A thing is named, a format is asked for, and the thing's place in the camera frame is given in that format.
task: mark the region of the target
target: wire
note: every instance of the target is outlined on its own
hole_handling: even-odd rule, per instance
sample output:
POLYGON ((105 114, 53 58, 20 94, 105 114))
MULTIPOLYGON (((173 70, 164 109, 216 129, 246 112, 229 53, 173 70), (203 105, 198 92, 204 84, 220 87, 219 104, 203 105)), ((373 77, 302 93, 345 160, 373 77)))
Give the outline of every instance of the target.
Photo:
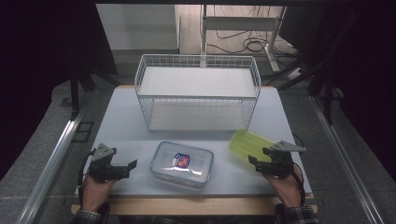
POLYGON ((207 44, 207 45, 210 46, 210 47, 216 48, 216 49, 221 49, 222 51, 227 52, 227 53, 240 53, 240 52, 245 51, 245 49, 246 49, 246 48, 244 48, 244 49, 241 49, 241 50, 238 50, 238 51, 228 51, 227 49, 222 49, 221 47, 219 47, 217 45, 212 45, 212 44, 207 44))
MULTIPOLYGON (((223 15, 225 16, 225 12, 223 11, 222 6, 221 6, 220 9, 221 9, 223 15)), ((213 5, 213 12, 214 12, 214 15, 216 16, 216 5, 213 5)), ((240 32, 240 33, 237 33, 237 34, 235 34, 235 35, 219 36, 218 30, 216 30, 216 36, 217 36, 219 39, 227 39, 227 38, 231 38, 231 37, 234 37, 234 36, 238 36, 238 35, 245 34, 245 33, 247 33, 247 32, 248 32, 248 31, 240 32)))
MULTIPOLYGON (((268 7, 267 18, 270 16, 270 9, 271 7, 268 7)), ((265 31, 265 41, 267 41, 267 39, 268 39, 268 32, 265 31)))
POLYGON ((256 6, 253 6, 247 15, 250 15, 251 12, 256 10, 256 6))
POLYGON ((256 17, 259 17, 259 14, 260 14, 260 8, 262 8, 262 6, 259 6, 259 10, 257 10, 256 17))
POLYGON ((77 187, 78 187, 78 199, 79 203, 82 204, 82 199, 83 199, 83 187, 82 187, 82 181, 83 181, 83 176, 84 174, 84 167, 85 164, 87 163, 87 160, 90 156, 93 156, 95 153, 96 149, 94 148, 92 151, 88 152, 87 155, 82 160, 81 166, 79 167, 78 170, 78 181, 77 181, 77 187))
POLYGON ((199 33, 201 34, 201 39, 202 39, 202 7, 203 5, 200 6, 200 10, 199 10, 199 33))
POLYGON ((248 37, 247 39, 245 39, 243 45, 246 49, 254 53, 260 52, 265 48, 265 44, 263 44, 260 39, 254 37, 248 37), (254 44, 260 45, 261 47, 259 49, 251 49, 249 46, 254 44))

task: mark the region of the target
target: cable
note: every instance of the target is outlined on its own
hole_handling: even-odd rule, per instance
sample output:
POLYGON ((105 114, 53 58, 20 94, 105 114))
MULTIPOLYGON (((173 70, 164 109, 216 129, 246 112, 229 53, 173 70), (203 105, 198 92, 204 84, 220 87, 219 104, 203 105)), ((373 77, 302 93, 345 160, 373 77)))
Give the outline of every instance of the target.
POLYGON ((254 37, 248 37, 247 39, 244 40, 243 45, 246 49, 250 50, 251 52, 257 53, 262 51, 265 48, 265 44, 262 43, 260 39, 254 38, 254 37), (261 47, 259 49, 251 49, 249 46, 257 44, 260 45, 261 47))
MULTIPOLYGON (((223 11, 222 6, 221 6, 221 11, 222 11, 222 13, 223 13, 224 16, 225 16, 225 12, 223 11)), ((214 12, 214 15, 216 16, 216 5, 213 5, 213 12, 214 12)), ((216 30, 216 36, 217 36, 219 39, 227 39, 227 38, 231 38, 231 37, 234 37, 234 36, 242 35, 242 34, 247 33, 247 32, 248 32, 248 31, 243 31, 243 32, 237 33, 237 34, 235 34, 235 35, 219 36, 218 30, 216 30)))
POLYGON ((227 49, 222 49, 221 47, 216 46, 216 45, 212 45, 212 44, 207 44, 207 45, 210 46, 210 47, 216 48, 216 49, 221 49, 222 51, 227 52, 227 53, 240 53, 240 52, 245 51, 245 49, 246 49, 246 48, 244 48, 244 49, 241 49, 241 50, 238 50, 238 51, 228 51, 227 49))
POLYGON ((299 168, 302 179, 300 179, 300 177, 297 176, 297 174, 294 172, 294 168, 293 168, 293 171, 291 172, 291 175, 294 177, 295 181, 298 184, 298 188, 299 188, 299 191, 300 191, 300 203, 301 203, 301 206, 304 206, 304 204, 305 204, 305 189, 304 189, 303 170, 301 169, 301 167, 297 163, 294 162, 294 164, 299 168))
POLYGON ((201 34, 201 40, 202 40, 202 7, 203 5, 200 6, 200 10, 199 10, 199 33, 201 34))
POLYGON ((79 204, 82 205, 82 195, 83 195, 83 186, 82 186, 82 181, 83 181, 83 176, 84 176, 84 167, 85 164, 87 163, 87 160, 90 156, 92 156, 95 153, 96 149, 94 148, 92 151, 87 153, 85 155, 84 159, 82 160, 81 166, 79 167, 78 170, 78 181, 77 181, 77 187, 78 187, 78 199, 79 199, 79 204))
POLYGON ((250 15, 251 12, 256 10, 256 6, 253 6, 247 15, 250 15))
MULTIPOLYGON (((271 7, 268 7, 268 12, 267 12, 267 18, 270 16, 270 9, 271 7)), ((265 41, 268 39, 268 31, 265 31, 265 41)))

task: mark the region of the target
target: container lid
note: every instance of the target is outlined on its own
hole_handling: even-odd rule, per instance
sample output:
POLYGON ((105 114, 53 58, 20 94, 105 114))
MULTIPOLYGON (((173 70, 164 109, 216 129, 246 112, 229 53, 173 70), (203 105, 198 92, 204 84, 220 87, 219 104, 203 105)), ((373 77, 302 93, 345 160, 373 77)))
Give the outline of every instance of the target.
POLYGON ((258 161, 271 161, 271 158, 262 152, 263 147, 270 148, 274 143, 247 130, 238 130, 233 134, 230 150, 248 161, 248 156, 258 161))
POLYGON ((209 180, 213 152, 197 147, 161 142, 151 162, 155 175, 175 179, 186 185, 204 185, 209 180))

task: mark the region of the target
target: sleeve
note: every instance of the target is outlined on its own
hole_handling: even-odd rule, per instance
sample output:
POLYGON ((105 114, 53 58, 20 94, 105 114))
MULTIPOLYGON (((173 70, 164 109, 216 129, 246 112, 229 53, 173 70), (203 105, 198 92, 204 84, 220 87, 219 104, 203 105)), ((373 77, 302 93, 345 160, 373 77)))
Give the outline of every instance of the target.
POLYGON ((288 224, 317 224, 320 223, 311 206, 286 208, 288 224))
POLYGON ((100 214, 88 210, 78 210, 69 224, 97 224, 100 214))

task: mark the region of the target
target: floor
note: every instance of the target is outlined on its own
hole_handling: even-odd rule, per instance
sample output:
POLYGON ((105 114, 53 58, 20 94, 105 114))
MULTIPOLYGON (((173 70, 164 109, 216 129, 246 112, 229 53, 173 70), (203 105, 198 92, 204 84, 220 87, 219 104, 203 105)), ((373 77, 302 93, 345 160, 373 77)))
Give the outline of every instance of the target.
MULTIPOLYGON (((185 25, 196 27, 196 25, 188 23, 196 21, 187 20, 185 25)), ((191 47, 184 48, 183 38, 186 36, 181 36, 180 52, 195 52, 195 54, 199 52, 199 44, 192 44, 193 41, 191 41, 191 47)), ((208 38, 208 43, 216 45, 221 42, 209 42, 209 40, 214 39, 208 38)), ((119 75, 114 78, 123 84, 134 84, 134 71, 137 68, 140 54, 120 57, 120 53, 115 52, 115 58, 119 75)), ((257 55, 256 59, 263 78, 262 83, 265 85, 266 80, 269 80, 268 77, 273 77, 271 68, 265 57, 257 55)), ((284 63, 290 62, 292 59, 286 59, 284 63)), ((34 223, 67 223, 72 217, 70 205, 77 202, 75 189, 78 168, 84 155, 92 148, 101 118, 115 88, 97 76, 92 76, 92 78, 95 81, 96 90, 93 92, 80 90, 81 103, 83 104, 84 100, 90 101, 90 106, 86 108, 82 121, 87 124, 91 123, 91 132, 75 134, 74 141, 69 145, 64 155, 63 162, 52 181, 47 196, 35 216, 34 223)), ((280 77, 272 84, 277 85, 287 80, 286 76, 280 77)), ((362 207, 359 193, 341 163, 342 158, 339 158, 336 149, 334 149, 326 127, 320 122, 312 98, 306 92, 309 81, 308 79, 285 91, 280 91, 279 95, 290 128, 298 136, 295 139, 296 144, 304 145, 307 148, 307 152, 301 157, 318 204, 318 218, 322 223, 371 223, 362 207)), ((20 215, 52 150, 62 135, 66 123, 70 120, 70 114, 70 88, 69 83, 66 82, 53 90, 52 104, 45 117, 25 150, 15 161, 14 166, 0 182, 0 223, 15 223, 16 217, 20 215)), ((394 213, 396 211, 395 182, 350 125, 336 101, 332 103, 332 119, 332 127, 350 158, 350 164, 353 165, 368 191, 370 198, 366 201, 373 202, 382 217, 382 223, 396 223, 396 214, 394 213)), ((119 221, 117 217, 110 217, 110 222, 118 223, 119 221)))

